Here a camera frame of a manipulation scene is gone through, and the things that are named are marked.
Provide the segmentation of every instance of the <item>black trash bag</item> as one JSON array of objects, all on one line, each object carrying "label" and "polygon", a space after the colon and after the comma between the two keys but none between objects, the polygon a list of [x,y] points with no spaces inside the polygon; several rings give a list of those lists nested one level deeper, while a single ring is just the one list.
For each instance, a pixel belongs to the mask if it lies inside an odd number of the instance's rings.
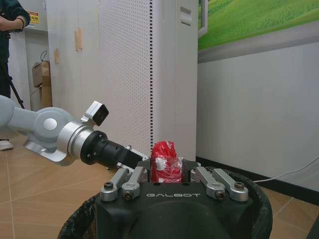
[{"label": "black trash bag", "polygon": [[[273,224],[271,205],[261,188],[250,179],[224,170],[235,181],[245,184],[249,197],[254,202],[254,218],[251,224],[251,239],[269,239]],[[63,225],[58,239],[96,239],[95,200],[99,194],[85,201]]]}]

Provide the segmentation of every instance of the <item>cardboard box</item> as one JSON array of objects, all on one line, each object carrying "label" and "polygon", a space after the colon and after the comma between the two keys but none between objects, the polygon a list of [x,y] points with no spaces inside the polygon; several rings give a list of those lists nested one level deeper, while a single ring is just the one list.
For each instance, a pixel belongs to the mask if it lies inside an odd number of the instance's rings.
[{"label": "cardboard box", "polygon": [[33,87],[40,87],[43,77],[50,77],[50,62],[42,61],[32,68]]},{"label": "cardboard box", "polygon": [[33,86],[39,87],[42,107],[52,107],[50,62],[42,61],[32,69]]},{"label": "cardboard box", "polygon": [[51,89],[51,77],[50,76],[43,76],[42,77],[42,87],[41,90],[41,100],[42,106],[52,107],[52,89]]}]

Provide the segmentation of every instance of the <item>person's hand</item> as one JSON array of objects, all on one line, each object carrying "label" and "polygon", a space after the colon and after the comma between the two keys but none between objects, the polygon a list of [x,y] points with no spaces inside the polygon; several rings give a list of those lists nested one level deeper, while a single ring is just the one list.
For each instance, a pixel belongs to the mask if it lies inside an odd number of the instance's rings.
[{"label": "person's hand", "polygon": [[9,31],[15,29],[22,29],[24,26],[23,22],[19,19],[10,21],[0,16],[0,31]]},{"label": "person's hand", "polygon": [[4,17],[0,16],[0,31],[8,31],[10,27],[11,21],[5,19]]}]

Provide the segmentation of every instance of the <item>bolt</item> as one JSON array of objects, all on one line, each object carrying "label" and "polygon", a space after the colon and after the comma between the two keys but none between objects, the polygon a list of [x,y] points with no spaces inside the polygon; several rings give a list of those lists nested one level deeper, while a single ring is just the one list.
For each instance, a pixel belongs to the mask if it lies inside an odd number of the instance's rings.
[{"label": "bolt", "polygon": [[242,182],[236,182],[235,188],[239,190],[243,190],[245,188],[245,184],[243,184]]},{"label": "bolt", "polygon": [[225,199],[225,193],[224,192],[222,192],[222,191],[217,191],[216,193],[215,193],[215,197],[216,197],[216,199],[218,199],[218,200],[224,200]]},{"label": "bolt", "polygon": [[104,184],[104,189],[112,189],[114,187],[112,182],[107,182]]},{"label": "bolt", "polygon": [[127,201],[133,199],[133,193],[132,193],[132,192],[129,192],[129,191],[126,191],[126,192],[124,193],[124,199],[127,200]]},{"label": "bolt", "polygon": [[208,172],[210,172],[210,173],[212,173],[213,171],[214,171],[214,168],[213,167],[205,167],[205,169],[208,171]]}]

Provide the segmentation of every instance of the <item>green painting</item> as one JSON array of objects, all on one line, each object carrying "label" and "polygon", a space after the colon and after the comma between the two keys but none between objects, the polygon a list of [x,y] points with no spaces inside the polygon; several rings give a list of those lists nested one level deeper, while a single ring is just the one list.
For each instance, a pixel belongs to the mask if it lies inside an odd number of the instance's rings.
[{"label": "green painting", "polygon": [[208,32],[198,40],[198,49],[315,20],[319,0],[209,0]]}]

